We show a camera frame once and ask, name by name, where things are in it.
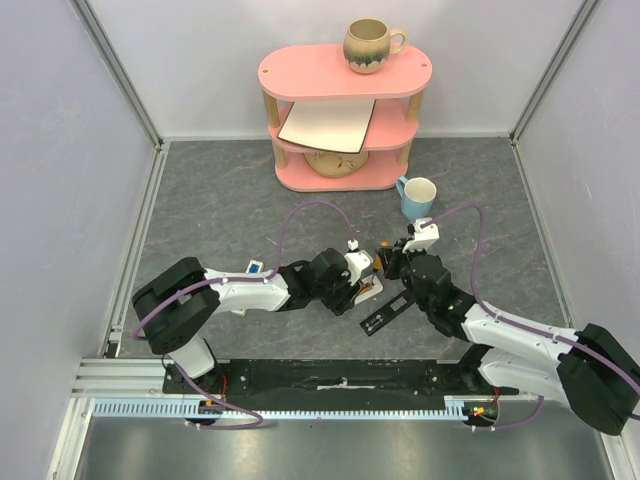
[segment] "metal table surface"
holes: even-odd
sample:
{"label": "metal table surface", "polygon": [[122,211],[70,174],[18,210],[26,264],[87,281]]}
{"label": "metal table surface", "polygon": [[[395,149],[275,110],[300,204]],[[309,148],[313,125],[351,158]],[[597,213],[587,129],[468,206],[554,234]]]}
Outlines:
{"label": "metal table surface", "polygon": [[[501,422],[531,402],[503,402]],[[94,418],[76,480],[607,480],[600,436],[547,404],[526,427],[471,433],[460,423],[284,420],[196,431],[181,420]]]}

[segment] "pink shelf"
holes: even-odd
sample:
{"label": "pink shelf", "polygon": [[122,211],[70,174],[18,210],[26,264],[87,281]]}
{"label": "pink shelf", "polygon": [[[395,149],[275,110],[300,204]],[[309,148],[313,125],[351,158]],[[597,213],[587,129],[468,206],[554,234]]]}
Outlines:
{"label": "pink shelf", "polygon": [[[287,118],[291,103],[280,107],[280,127],[269,127],[273,141],[289,152],[312,152],[314,149],[302,147],[278,138],[284,119]],[[373,116],[364,140],[363,150],[391,150],[400,148],[411,141],[418,131],[418,122],[407,121],[407,104],[394,98],[376,101]]]}
{"label": "pink shelf", "polygon": [[398,165],[398,150],[371,152],[362,168],[350,175],[329,178],[313,170],[301,153],[287,152],[286,168],[277,168],[278,180],[296,192],[327,192],[336,190],[383,190],[395,185],[406,175],[408,165]]}
{"label": "pink shelf", "polygon": [[269,95],[297,102],[408,97],[426,87],[431,72],[429,57],[410,45],[389,55],[386,64],[371,75],[349,68],[342,45],[296,45],[267,56],[260,64],[258,77]]}

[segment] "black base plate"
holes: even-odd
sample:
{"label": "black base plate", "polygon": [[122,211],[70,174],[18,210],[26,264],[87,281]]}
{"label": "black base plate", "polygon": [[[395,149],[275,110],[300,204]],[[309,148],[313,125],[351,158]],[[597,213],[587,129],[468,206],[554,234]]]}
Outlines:
{"label": "black base plate", "polygon": [[[484,381],[469,387],[462,370],[460,364],[437,360],[230,360],[198,381],[218,394],[224,375],[227,400],[256,410],[431,410],[443,408],[445,395],[494,394]],[[345,381],[374,388],[318,389]],[[172,365],[167,366],[162,391],[195,393]],[[501,389],[501,395],[517,393]]]}

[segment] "beige mug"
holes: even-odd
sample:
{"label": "beige mug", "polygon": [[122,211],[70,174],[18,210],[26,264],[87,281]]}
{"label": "beige mug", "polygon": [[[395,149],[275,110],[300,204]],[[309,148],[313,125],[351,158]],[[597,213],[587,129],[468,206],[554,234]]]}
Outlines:
{"label": "beige mug", "polygon": [[[402,43],[391,48],[391,38],[402,36]],[[407,46],[407,34],[375,18],[356,20],[344,37],[344,58],[351,70],[358,73],[373,73],[384,65],[389,54],[399,53]]]}

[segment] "cable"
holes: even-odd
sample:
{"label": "cable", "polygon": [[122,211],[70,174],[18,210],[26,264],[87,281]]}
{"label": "cable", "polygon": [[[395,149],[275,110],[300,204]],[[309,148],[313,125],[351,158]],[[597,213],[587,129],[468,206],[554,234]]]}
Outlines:
{"label": "cable", "polygon": [[[271,273],[269,273],[266,277],[256,277],[256,278],[246,277],[246,276],[245,277],[212,278],[212,279],[202,280],[200,282],[196,282],[196,283],[194,283],[192,285],[189,285],[186,288],[183,288],[182,290],[178,290],[176,293],[174,293],[169,298],[167,298],[165,301],[163,301],[158,306],[156,306],[156,308],[151,310],[151,312],[149,312],[140,321],[140,323],[136,326],[136,328],[134,328],[133,333],[132,333],[132,336],[133,336],[134,340],[138,340],[138,341],[145,340],[145,337],[141,337],[140,336],[140,331],[151,320],[153,320],[156,315],[158,315],[162,310],[164,310],[167,306],[171,305],[176,300],[180,299],[181,297],[184,297],[185,295],[188,295],[189,293],[191,293],[191,292],[193,292],[195,290],[198,290],[199,288],[202,288],[202,287],[205,287],[205,286],[208,286],[208,285],[215,285],[215,284],[218,284],[218,283],[222,283],[225,279],[228,282],[235,282],[235,281],[238,281],[238,282],[265,282],[265,281],[271,280],[273,277],[275,277],[278,274],[278,269],[280,268],[280,265],[281,265],[281,262],[282,262],[282,243],[284,241],[285,229],[287,228],[287,225],[289,224],[289,221],[291,220],[293,215],[296,212],[298,212],[299,210],[301,210],[302,208],[307,207],[309,205],[326,205],[326,206],[331,207],[334,210],[336,210],[340,215],[342,215],[342,218],[347,223],[347,227],[349,228],[349,235],[351,237],[351,240],[355,241],[355,236],[353,234],[353,228],[351,227],[351,222],[349,220],[349,217],[347,217],[347,214],[344,213],[344,211],[342,211],[338,206],[334,205],[331,202],[325,202],[324,200],[312,200],[312,201],[309,201],[309,202],[303,202],[300,205],[296,206],[293,210],[291,210],[291,212],[289,212],[287,217],[284,219],[284,222],[282,223],[282,227],[280,228],[280,236],[278,237],[278,244],[276,246],[276,248],[278,250],[278,256],[277,256],[277,259],[276,259],[276,267],[271,271]],[[164,356],[162,357],[161,361],[162,361],[163,366],[164,366]],[[262,416],[257,412],[254,412],[252,410],[248,410],[248,409],[239,407],[237,405],[233,405],[231,403],[227,403],[224,400],[215,398],[213,395],[209,394],[208,392],[206,392],[202,388],[200,388],[200,386],[198,386],[198,384],[196,384],[196,382],[191,377],[189,377],[187,372],[185,372],[184,369],[180,365],[178,365],[178,363],[174,363],[173,365],[180,372],[180,374],[184,378],[185,382],[187,382],[187,384],[191,388],[193,388],[196,392],[198,392],[200,395],[205,396],[206,398],[208,398],[209,400],[213,401],[217,405],[220,405],[221,407],[227,408],[229,410],[235,410],[236,412],[245,413],[245,414],[250,415],[250,416],[252,416],[252,417],[254,417],[256,419],[256,421],[252,422],[252,423],[239,424],[239,425],[221,425],[221,426],[203,425],[203,424],[199,424],[199,423],[196,424],[196,423],[193,423],[193,422],[190,422],[190,421],[187,420],[187,424],[188,425],[190,425],[192,427],[195,427],[195,428],[207,429],[207,430],[242,430],[242,429],[245,429],[245,428],[258,427],[264,421]]]}
{"label": "cable", "polygon": [[291,212],[289,212],[289,214],[287,215],[287,217],[284,219],[284,222],[282,223],[282,227],[280,228],[280,236],[278,237],[278,244],[276,246],[277,250],[278,250],[278,256],[276,259],[276,266],[275,268],[271,271],[271,273],[269,273],[266,277],[219,277],[219,278],[211,278],[208,280],[201,280],[200,282],[196,282],[192,285],[189,285],[186,288],[183,288],[182,290],[178,290],[176,293],[174,293],[173,295],[171,295],[169,298],[167,298],[164,302],[160,303],[156,308],[154,308],[153,310],[151,310],[151,312],[149,312],[141,321],[140,323],[136,326],[136,328],[133,329],[133,339],[134,340],[138,340],[138,341],[142,341],[145,340],[144,337],[140,336],[140,331],[151,321],[153,320],[153,318],[155,318],[156,315],[158,315],[162,310],[164,310],[165,308],[167,308],[167,306],[171,305],[173,302],[175,302],[176,300],[184,297],[185,295],[190,294],[191,292],[198,290],[199,288],[202,287],[206,287],[208,285],[215,285],[218,283],[222,283],[225,279],[228,282],[264,282],[265,280],[271,280],[273,277],[275,277],[278,274],[278,269],[281,266],[281,262],[282,262],[282,243],[284,240],[284,232],[285,229],[287,228],[287,225],[289,224],[289,221],[291,221],[291,218],[293,217],[293,215],[295,215],[296,212],[298,212],[299,210],[301,210],[304,207],[308,207],[309,205],[326,205],[327,207],[331,207],[334,210],[336,210],[340,215],[342,215],[342,218],[344,218],[344,221],[347,223],[347,227],[349,228],[349,235],[351,236],[351,240],[355,240],[355,236],[353,235],[353,228],[351,227],[351,222],[349,221],[349,217],[347,217],[347,214],[344,213],[339,207],[337,207],[336,205],[334,205],[331,202],[325,202],[324,200],[311,200],[309,202],[303,202],[300,205],[298,205],[297,207],[295,207],[293,210],[291,210]]}
{"label": "cable", "polygon": [[162,356],[160,357],[160,363],[162,364],[162,368],[164,368],[164,373],[169,373],[169,367],[167,367],[167,364],[164,363],[164,359],[166,358],[166,356],[166,353],[162,354]]}
{"label": "cable", "polygon": [[493,397],[493,400],[491,401],[491,406],[496,411],[495,418],[487,417],[486,415],[483,415],[481,413],[478,414],[478,417],[486,420],[487,422],[497,423],[498,420],[500,419],[500,390],[498,389],[498,387],[493,387],[493,391],[495,392],[495,396]]}
{"label": "cable", "polygon": [[225,400],[227,399],[227,388],[229,386],[227,385],[227,376],[223,375],[222,376],[222,390],[220,390],[220,398]]}
{"label": "cable", "polygon": [[[482,253],[482,244],[484,242],[485,216],[484,216],[483,208],[478,203],[475,203],[475,202],[466,203],[464,205],[460,205],[458,207],[452,208],[451,210],[446,211],[442,215],[438,215],[436,218],[428,221],[427,223],[422,224],[421,228],[425,228],[431,225],[432,223],[440,223],[442,220],[445,220],[451,215],[455,215],[456,213],[462,212],[464,210],[469,210],[469,209],[476,210],[478,212],[478,215],[480,216],[480,228],[478,230],[478,240],[476,242],[476,251],[473,255],[473,263],[471,265],[471,291],[473,292],[473,296],[475,297],[475,300],[478,303],[478,305],[480,305],[480,307],[492,318],[502,321],[507,325],[511,325],[512,327],[519,328],[529,333],[540,335],[541,337],[544,337],[544,338],[552,339],[553,341],[564,343],[565,345],[569,345],[570,347],[580,350],[581,352],[589,355],[591,358],[597,360],[598,362],[602,363],[604,366],[606,366],[607,368],[615,372],[620,378],[622,378],[622,380],[624,380],[633,389],[633,391],[637,395],[640,395],[640,385],[638,385],[638,383],[624,370],[622,370],[611,360],[599,354],[595,350],[587,347],[586,345],[582,345],[581,343],[575,342],[569,338],[563,337],[562,335],[555,335],[546,330],[540,330],[539,328],[536,328],[536,327],[523,325],[522,323],[516,320],[499,315],[498,313],[491,310],[491,308],[489,308],[489,306],[486,303],[484,303],[484,300],[482,300],[482,298],[480,297],[480,289],[478,288],[478,282],[476,278],[478,265],[480,263],[480,256]],[[632,414],[631,418],[633,418],[634,420],[640,420],[640,416],[638,415]]]}
{"label": "cable", "polygon": [[221,407],[224,407],[226,409],[235,410],[236,412],[240,412],[240,413],[244,413],[246,415],[250,415],[250,416],[252,416],[252,417],[254,417],[256,419],[255,422],[242,423],[242,424],[239,424],[239,425],[199,425],[199,424],[195,424],[193,422],[189,422],[187,420],[187,423],[190,426],[196,427],[196,428],[200,428],[200,429],[204,428],[206,430],[243,430],[245,428],[259,427],[260,425],[262,425],[262,422],[264,422],[264,418],[262,418],[262,415],[260,415],[259,413],[254,412],[254,411],[249,410],[249,409],[246,409],[246,408],[243,408],[243,407],[239,407],[238,405],[233,405],[231,403],[225,402],[224,400],[221,400],[219,398],[214,397],[209,392],[206,392],[202,388],[200,388],[200,386],[189,375],[187,375],[187,372],[185,372],[184,369],[180,365],[178,365],[177,363],[174,363],[173,366],[178,370],[178,372],[180,372],[180,374],[184,378],[184,381],[187,382],[187,384],[191,388],[193,388],[196,392],[198,392],[200,395],[203,395],[203,396],[207,397],[209,400],[211,400],[216,405],[220,405]]}
{"label": "cable", "polygon": [[544,397],[543,396],[539,396],[538,397],[538,403],[536,405],[536,409],[533,411],[533,413],[531,415],[529,415],[527,418],[525,418],[524,420],[520,420],[519,422],[513,422],[513,423],[508,423],[507,425],[498,425],[496,426],[491,426],[491,427],[471,427],[470,430],[473,432],[496,432],[498,430],[509,430],[511,428],[517,428],[517,427],[524,427],[525,425],[529,425],[531,422],[533,422],[536,417],[538,415],[540,415],[540,412],[542,412],[542,407],[544,406]]}

